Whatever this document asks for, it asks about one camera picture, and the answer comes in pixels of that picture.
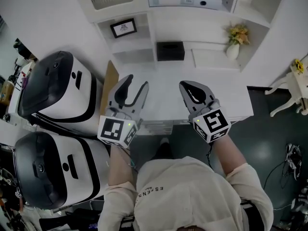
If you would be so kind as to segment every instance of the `black tissue box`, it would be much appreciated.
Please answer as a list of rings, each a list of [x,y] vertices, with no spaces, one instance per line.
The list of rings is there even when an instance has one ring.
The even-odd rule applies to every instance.
[[[158,61],[183,61],[185,57],[182,41],[157,42],[156,52]]]

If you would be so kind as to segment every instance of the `picture frame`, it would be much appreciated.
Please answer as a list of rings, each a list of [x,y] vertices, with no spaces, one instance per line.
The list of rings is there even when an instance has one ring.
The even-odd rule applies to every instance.
[[[110,28],[116,39],[137,32],[134,18],[112,24]]]

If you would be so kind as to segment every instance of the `fiducial marker cube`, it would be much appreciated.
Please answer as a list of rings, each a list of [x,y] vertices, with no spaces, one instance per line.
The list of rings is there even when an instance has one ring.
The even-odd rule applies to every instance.
[[[231,122],[228,120],[222,107],[197,116],[192,121],[193,129],[195,129],[207,143],[225,136],[231,128]]]
[[[128,148],[137,130],[134,120],[101,115],[97,138],[105,144]]]

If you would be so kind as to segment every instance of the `small white table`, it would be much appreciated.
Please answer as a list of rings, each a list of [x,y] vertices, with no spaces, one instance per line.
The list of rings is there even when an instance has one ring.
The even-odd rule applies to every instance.
[[[291,99],[283,104],[282,106],[278,107],[274,111],[270,113],[270,116],[273,117],[277,112],[284,110],[286,108],[291,107],[294,103],[300,104],[302,98],[308,99],[308,56],[306,56],[303,60],[302,63],[304,65],[304,72],[300,74],[298,70],[296,69],[295,66],[291,65],[290,69],[291,72],[286,75],[286,77],[283,77],[279,80],[277,80],[273,84],[272,90],[265,91],[265,95],[269,95],[273,93],[277,88],[283,84],[287,83],[288,90],[291,93]],[[302,107],[303,115],[307,115],[307,108]]]

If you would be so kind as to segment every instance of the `yellow flowers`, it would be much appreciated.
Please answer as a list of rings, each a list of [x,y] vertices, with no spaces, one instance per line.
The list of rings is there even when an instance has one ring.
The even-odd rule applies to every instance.
[[[245,25],[237,24],[229,28],[230,44],[250,44],[248,40],[248,29]]]
[[[304,65],[303,65],[303,63],[300,60],[295,59],[295,61],[293,63],[293,66],[296,67],[296,69],[298,70],[299,74],[302,74],[304,72]]]

